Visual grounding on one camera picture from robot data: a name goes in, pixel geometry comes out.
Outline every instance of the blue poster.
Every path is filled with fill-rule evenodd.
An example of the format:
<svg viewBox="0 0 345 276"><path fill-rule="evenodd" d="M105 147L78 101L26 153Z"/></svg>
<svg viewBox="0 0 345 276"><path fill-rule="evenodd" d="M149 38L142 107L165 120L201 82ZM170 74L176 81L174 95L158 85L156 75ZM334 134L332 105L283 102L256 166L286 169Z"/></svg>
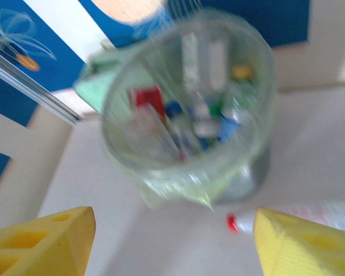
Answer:
<svg viewBox="0 0 345 276"><path fill-rule="evenodd" d="M83 67L23 0L0 0L0 55L49 91L71 87Z"/></svg>
<svg viewBox="0 0 345 276"><path fill-rule="evenodd" d="M308 38L310 0L168 0L166 6L160 5L149 17L131 24L108 16L94 1L79 0L116 47L145 39L149 33L154 34L174 20L205 7L244 17L271 47L304 42Z"/></svg>
<svg viewBox="0 0 345 276"><path fill-rule="evenodd" d="M27 126L37 103L0 78L0 114Z"/></svg>

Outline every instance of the white stripe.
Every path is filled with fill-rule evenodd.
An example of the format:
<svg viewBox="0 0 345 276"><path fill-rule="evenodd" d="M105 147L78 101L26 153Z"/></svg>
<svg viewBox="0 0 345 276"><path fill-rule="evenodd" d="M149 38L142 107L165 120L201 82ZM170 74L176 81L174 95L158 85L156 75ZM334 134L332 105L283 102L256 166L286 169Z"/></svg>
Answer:
<svg viewBox="0 0 345 276"><path fill-rule="evenodd" d="M83 60L102 49L108 39L78 0L24 0L28 6Z"/></svg>
<svg viewBox="0 0 345 276"><path fill-rule="evenodd" d="M71 130L42 106L27 128L0 114L0 153L12 158L0 178L0 228L37 216Z"/></svg>

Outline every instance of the red bottle cap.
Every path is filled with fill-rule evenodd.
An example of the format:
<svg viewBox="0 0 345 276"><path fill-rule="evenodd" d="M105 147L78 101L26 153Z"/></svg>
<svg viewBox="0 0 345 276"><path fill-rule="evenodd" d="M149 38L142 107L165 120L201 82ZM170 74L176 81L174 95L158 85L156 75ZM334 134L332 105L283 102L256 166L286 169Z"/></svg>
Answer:
<svg viewBox="0 0 345 276"><path fill-rule="evenodd" d="M159 86L154 85L147 88L136 88L128 90L128 97L131 105L142 106L145 104L151 104L156 110L157 114L160 115L164 124L165 119L165 107L163 105L161 89Z"/></svg>
<svg viewBox="0 0 345 276"><path fill-rule="evenodd" d="M232 232L235 232L235 233L239 232L239 229L237 228L237 225L236 225L236 220L235 220L235 215L234 214L228 214L226 216L226 222L228 224L229 229Z"/></svg>

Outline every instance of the bottle cap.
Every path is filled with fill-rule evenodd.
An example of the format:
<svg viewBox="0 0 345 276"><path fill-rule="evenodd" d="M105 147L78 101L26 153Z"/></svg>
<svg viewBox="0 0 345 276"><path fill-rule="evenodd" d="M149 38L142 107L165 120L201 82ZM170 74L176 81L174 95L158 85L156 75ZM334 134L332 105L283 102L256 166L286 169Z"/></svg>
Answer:
<svg viewBox="0 0 345 276"><path fill-rule="evenodd" d="M209 105L209 113L211 117L220 116L222 102L215 102L213 105Z"/></svg>
<svg viewBox="0 0 345 276"><path fill-rule="evenodd" d="M196 121L193 130L199 138L216 138L220 132L220 120Z"/></svg>
<svg viewBox="0 0 345 276"><path fill-rule="evenodd" d="M193 106L193 116L195 118L201 118L201 119L211 118L209 107L208 107L207 103L203 102L203 103L199 103L197 105L194 105Z"/></svg>
<svg viewBox="0 0 345 276"><path fill-rule="evenodd" d="M228 214L226 217L226 222L228 224L228 228L235 233L239 232L239 229L237 228L236 225L236 219L234 214Z"/></svg>
<svg viewBox="0 0 345 276"><path fill-rule="evenodd" d="M202 149L203 149L204 151L208 150L209 144L208 144L208 142L207 142L206 139L204 139L204 138L198 138L198 141L200 142L200 144L201 144L201 146L202 146Z"/></svg>
<svg viewBox="0 0 345 276"><path fill-rule="evenodd" d="M238 65L232 67L232 77L237 81L252 80L253 70L249 65Z"/></svg>
<svg viewBox="0 0 345 276"><path fill-rule="evenodd" d="M169 118L173 118L176 115L183 113L183 110L177 101L171 101L165 106L165 112Z"/></svg>
<svg viewBox="0 0 345 276"><path fill-rule="evenodd" d="M161 94L162 89L157 85L128 90L129 101L133 108L149 103L156 110L157 114L160 115L162 122L166 124L165 107L163 105Z"/></svg>

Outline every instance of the blue wall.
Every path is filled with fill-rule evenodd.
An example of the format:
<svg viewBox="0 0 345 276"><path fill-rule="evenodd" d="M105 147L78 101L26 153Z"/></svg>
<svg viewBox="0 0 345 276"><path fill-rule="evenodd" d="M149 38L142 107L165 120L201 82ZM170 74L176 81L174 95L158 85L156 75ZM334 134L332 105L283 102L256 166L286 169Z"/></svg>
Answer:
<svg viewBox="0 0 345 276"><path fill-rule="evenodd" d="M23 0L0 0L0 44L4 58L49 91L71 87L84 64ZM37 63L39 71L21 65L18 54Z"/></svg>
<svg viewBox="0 0 345 276"><path fill-rule="evenodd" d="M79 2L116 47L135 42L135 28L113 20L99 10L92 0L79 0ZM184 14L183 7L188 11L192 9L189 3L193 2L168 0L168 10L176 10L176 6L179 5L180 12ZM271 47L299 43L308 38L310 0L201 0L201 3L203 7L213 7L244 17L257 28ZM139 28L145 26L144 29L148 29L156 21L156 17L166 18L166 15L161 13L163 12L151 20L142 22ZM142 32L140 38L144 39L146 36L146 33Z"/></svg>

